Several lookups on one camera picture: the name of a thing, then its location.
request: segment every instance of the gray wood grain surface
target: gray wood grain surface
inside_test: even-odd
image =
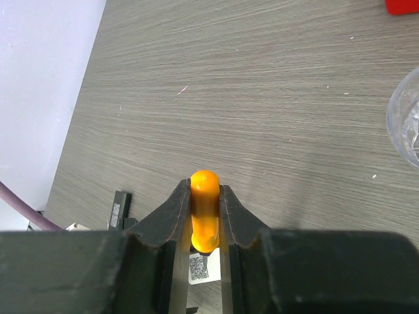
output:
[[[386,132],[418,61],[419,15],[384,0],[108,0],[46,215],[104,229],[125,189],[142,219],[208,168],[269,226],[419,245],[418,173]],[[191,305],[219,313],[217,287]]]

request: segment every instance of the orange capsule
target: orange capsule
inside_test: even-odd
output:
[[[220,183],[211,171],[201,170],[191,177],[192,245],[201,253],[211,253],[219,244]]]

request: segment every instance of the clear glass cup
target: clear glass cup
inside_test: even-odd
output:
[[[390,98],[387,130],[400,155],[419,167],[419,67],[401,81]]]

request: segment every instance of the black object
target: black object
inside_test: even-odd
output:
[[[185,313],[189,185],[125,232],[0,234],[0,313]],[[219,226],[223,313],[419,313],[401,235],[271,230],[229,186]]]
[[[127,230],[138,223],[138,220],[135,218],[120,218],[118,222],[118,230],[123,231]]]
[[[198,308],[197,307],[188,307],[186,309],[186,314],[194,314],[196,312],[198,312]]]
[[[119,226],[119,223],[122,222],[122,224],[124,224],[125,221],[123,219],[128,218],[128,213],[130,212],[131,206],[131,199],[131,193],[123,191],[115,192],[108,230],[124,230],[124,226]]]

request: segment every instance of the white label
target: white label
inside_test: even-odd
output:
[[[109,223],[114,228],[117,227],[119,209],[120,209],[120,204],[114,203],[113,204],[112,215],[111,215],[111,221]]]
[[[219,248],[209,256],[201,256],[199,253],[189,256],[189,284],[197,285],[216,280],[221,280]]]

